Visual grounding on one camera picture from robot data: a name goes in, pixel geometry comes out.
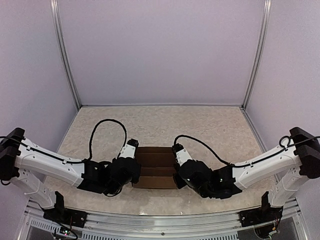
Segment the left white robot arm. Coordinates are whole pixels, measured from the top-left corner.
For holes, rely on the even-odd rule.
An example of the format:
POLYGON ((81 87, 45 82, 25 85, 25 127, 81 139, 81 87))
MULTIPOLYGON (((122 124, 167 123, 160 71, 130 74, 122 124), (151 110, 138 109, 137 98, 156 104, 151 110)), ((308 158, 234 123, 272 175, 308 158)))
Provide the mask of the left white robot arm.
POLYGON ((34 173, 40 173, 79 190, 113 197, 124 185, 136 184, 141 165, 135 158, 138 141, 130 139, 112 161, 95 162, 66 157, 33 143, 15 128, 0 138, 0 179, 20 188, 26 196, 63 223, 70 218, 64 197, 46 187, 34 173))

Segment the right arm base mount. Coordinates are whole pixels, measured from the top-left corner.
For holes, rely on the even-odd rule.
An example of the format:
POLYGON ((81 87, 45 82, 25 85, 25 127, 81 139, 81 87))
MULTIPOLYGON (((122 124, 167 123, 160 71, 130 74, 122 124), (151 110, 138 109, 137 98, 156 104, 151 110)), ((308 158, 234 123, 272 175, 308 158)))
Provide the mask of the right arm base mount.
POLYGON ((254 226, 270 221, 280 220, 283 216, 283 206, 272 207, 269 202, 269 192, 261 197, 261 206, 239 212, 242 227, 254 226))

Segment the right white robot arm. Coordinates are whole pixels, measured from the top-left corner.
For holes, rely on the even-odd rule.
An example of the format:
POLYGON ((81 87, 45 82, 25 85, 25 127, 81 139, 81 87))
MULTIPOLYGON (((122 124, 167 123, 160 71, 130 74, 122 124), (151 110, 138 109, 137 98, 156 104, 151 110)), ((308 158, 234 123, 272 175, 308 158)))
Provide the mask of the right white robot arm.
POLYGON ((202 198, 228 199, 255 183, 285 171, 286 174, 263 197, 263 205, 256 210, 256 218, 266 222, 308 180, 320 176, 319 136, 313 136, 300 127, 290 129, 278 145, 252 159, 231 163, 209 151, 224 164, 216 170, 203 161, 191 157, 185 147, 173 142, 176 173, 173 178, 178 189, 188 186, 202 198))

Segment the aluminium frame post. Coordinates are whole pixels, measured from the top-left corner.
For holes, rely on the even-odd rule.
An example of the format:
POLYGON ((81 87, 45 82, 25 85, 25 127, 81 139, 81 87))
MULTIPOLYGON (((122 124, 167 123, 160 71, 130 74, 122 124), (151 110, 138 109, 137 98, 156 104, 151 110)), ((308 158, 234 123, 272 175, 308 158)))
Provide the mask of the aluminium frame post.
POLYGON ((62 22, 60 18, 60 11, 59 11, 59 3, 57 0, 50 0, 50 8, 53 18, 53 25, 55 29, 55 34, 57 38, 57 44, 60 52, 60 57, 62 61, 62 65, 66 74, 66 80, 71 92, 71 96, 77 111, 79 111, 82 107, 81 99, 79 97, 79 93, 76 87, 76 83, 73 78, 71 65, 67 53, 67 48, 65 45, 62 22))
POLYGON ((264 1, 262 21, 261 21, 261 26, 260 26, 259 36, 258 36, 258 43, 255 51, 254 60, 253 60, 253 66, 250 72, 249 82, 248 82, 244 99, 241 105, 241 108, 244 112, 248 108, 248 105, 253 93, 254 85, 257 79, 260 62, 263 56, 263 50, 264 50, 265 40, 267 36, 267 31, 268 31, 269 20, 270 20, 271 6, 272 6, 271 0, 264 1))

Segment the brown cardboard box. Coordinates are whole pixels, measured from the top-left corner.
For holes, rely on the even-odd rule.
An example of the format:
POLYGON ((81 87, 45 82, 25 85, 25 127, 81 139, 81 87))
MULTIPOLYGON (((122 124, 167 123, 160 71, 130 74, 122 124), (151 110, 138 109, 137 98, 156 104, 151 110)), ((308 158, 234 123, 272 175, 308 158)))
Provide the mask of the brown cardboard box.
POLYGON ((175 190, 176 159, 171 147, 143 146, 136 151, 135 158, 141 165, 135 189, 175 190))

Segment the left aluminium frame post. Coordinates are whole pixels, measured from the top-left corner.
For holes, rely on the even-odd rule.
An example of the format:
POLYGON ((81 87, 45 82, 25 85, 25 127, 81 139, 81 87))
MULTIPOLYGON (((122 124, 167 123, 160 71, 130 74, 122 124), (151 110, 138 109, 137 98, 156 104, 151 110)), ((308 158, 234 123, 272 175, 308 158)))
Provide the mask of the left aluminium frame post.
POLYGON ((82 107, 81 99, 79 97, 79 93, 76 87, 76 83, 73 78, 71 65, 67 53, 67 48, 65 45, 62 22, 60 18, 60 11, 59 11, 59 3, 57 0, 50 0, 50 8, 53 18, 53 25, 55 29, 55 34, 57 38, 57 44, 60 52, 60 57, 62 61, 62 65, 66 74, 66 80, 71 92, 71 96, 77 111, 79 111, 82 107))

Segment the right aluminium frame post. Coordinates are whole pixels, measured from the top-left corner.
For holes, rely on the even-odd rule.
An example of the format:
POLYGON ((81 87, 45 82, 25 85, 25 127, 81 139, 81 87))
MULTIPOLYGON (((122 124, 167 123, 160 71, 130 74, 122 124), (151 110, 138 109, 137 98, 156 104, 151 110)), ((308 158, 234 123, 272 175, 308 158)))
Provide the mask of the right aluminium frame post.
POLYGON ((258 36, 258 43, 255 51, 254 60, 253 60, 253 66, 250 72, 249 82, 248 82, 244 99, 241 105, 241 108, 244 112, 248 108, 248 105, 253 93, 254 85, 257 79, 260 62, 263 56, 263 50, 264 50, 265 40, 267 36, 267 31, 268 31, 269 20, 270 20, 271 6, 272 6, 271 0, 264 1, 262 21, 261 21, 261 26, 260 26, 259 36, 258 36))

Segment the front aluminium rail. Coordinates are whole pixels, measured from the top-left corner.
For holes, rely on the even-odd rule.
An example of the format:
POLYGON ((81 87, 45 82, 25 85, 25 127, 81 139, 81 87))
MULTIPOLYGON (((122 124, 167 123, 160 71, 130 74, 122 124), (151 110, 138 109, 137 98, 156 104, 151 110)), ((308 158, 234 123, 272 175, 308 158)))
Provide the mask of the front aluminium rail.
MULTIPOLYGON (((255 226, 242 226, 240 211, 193 215, 130 215, 86 210, 84 227, 72 227, 78 240, 261 240, 255 231, 274 222, 277 232, 272 240, 310 240, 305 221, 296 199, 283 207, 279 226, 274 220, 255 226)), ((71 240, 59 234, 60 226, 43 218, 43 212, 29 200, 22 217, 17 240, 71 240)))

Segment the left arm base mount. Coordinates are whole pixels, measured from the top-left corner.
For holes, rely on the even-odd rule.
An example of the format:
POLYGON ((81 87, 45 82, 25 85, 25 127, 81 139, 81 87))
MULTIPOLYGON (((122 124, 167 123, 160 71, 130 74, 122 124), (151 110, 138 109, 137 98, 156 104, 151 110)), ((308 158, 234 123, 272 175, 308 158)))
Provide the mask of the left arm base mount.
POLYGON ((71 227, 84 228, 88 213, 81 210, 66 208, 64 197, 55 191, 55 202, 53 207, 43 209, 43 217, 56 223, 69 225, 71 227))

